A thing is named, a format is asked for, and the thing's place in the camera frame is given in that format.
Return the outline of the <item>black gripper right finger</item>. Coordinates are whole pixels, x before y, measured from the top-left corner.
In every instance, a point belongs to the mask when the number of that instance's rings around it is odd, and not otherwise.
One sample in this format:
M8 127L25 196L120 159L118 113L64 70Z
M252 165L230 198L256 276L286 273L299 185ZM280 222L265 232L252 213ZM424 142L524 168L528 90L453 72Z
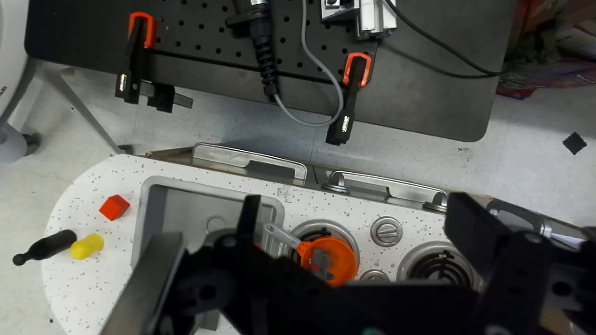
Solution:
M552 245L511 232L468 194L448 200L446 235L485 280L472 317L474 335L537 335Z

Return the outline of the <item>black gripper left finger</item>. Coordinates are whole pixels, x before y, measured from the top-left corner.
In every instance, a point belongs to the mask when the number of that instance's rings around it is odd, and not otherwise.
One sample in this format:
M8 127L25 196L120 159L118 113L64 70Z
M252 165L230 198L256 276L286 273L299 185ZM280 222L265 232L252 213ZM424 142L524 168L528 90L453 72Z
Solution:
M221 312L243 335L343 335L343 297L254 245L260 196L245 200L235 234L183 254L155 335L191 335L194 317Z

